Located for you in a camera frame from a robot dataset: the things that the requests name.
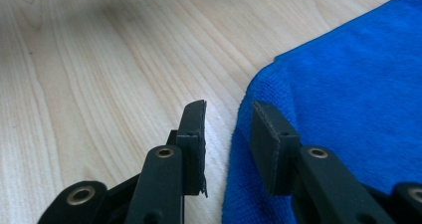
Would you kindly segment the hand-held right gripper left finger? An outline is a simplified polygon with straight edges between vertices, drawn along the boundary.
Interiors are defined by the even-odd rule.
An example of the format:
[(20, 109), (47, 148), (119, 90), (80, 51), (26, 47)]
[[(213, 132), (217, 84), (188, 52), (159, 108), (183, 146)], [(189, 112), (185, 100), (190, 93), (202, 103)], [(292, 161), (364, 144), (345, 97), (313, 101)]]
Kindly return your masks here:
[(150, 150), (124, 224), (183, 224), (184, 197), (205, 195), (206, 102), (188, 104), (167, 143)]

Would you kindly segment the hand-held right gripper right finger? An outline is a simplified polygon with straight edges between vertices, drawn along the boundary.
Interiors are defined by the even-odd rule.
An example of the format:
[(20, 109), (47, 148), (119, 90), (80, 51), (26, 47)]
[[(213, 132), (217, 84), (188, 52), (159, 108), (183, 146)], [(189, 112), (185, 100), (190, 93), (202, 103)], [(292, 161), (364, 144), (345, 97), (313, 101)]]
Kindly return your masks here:
[(253, 103), (250, 149), (266, 192), (290, 196), (298, 224), (394, 224), (332, 151), (301, 144), (276, 107)]

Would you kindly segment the blue cloth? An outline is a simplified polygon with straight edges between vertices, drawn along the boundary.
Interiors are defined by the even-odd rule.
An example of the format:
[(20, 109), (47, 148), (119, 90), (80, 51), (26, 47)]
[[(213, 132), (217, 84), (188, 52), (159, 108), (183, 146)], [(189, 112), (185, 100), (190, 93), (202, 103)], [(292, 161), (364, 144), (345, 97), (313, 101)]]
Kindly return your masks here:
[(388, 192), (422, 183), (422, 0), (384, 5), (275, 58), (250, 83), (232, 136), (222, 224), (296, 224), (250, 149), (252, 103), (276, 106), (306, 144)]

